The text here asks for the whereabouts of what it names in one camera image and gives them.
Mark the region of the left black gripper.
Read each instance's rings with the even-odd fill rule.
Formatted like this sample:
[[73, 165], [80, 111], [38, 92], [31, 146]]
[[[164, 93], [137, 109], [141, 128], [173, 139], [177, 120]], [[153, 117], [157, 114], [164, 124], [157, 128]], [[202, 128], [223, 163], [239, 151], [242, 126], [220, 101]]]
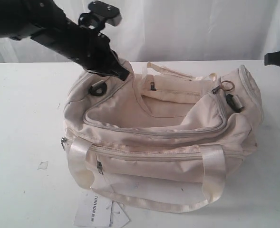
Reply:
[[89, 30], [75, 23], [63, 28], [45, 28], [30, 37], [35, 42], [77, 63], [84, 69], [102, 76], [114, 76], [126, 81], [131, 73], [128, 61], [119, 57], [109, 46], [92, 36]]

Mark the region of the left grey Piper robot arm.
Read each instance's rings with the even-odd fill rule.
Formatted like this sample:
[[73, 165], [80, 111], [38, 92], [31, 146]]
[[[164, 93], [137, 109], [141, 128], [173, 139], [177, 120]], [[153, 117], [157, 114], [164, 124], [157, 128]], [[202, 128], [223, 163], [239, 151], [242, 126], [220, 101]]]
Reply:
[[119, 8], [94, 0], [88, 9], [75, 23], [52, 0], [0, 0], [0, 38], [30, 38], [85, 70], [125, 81], [130, 72], [101, 33], [105, 24], [119, 25]]

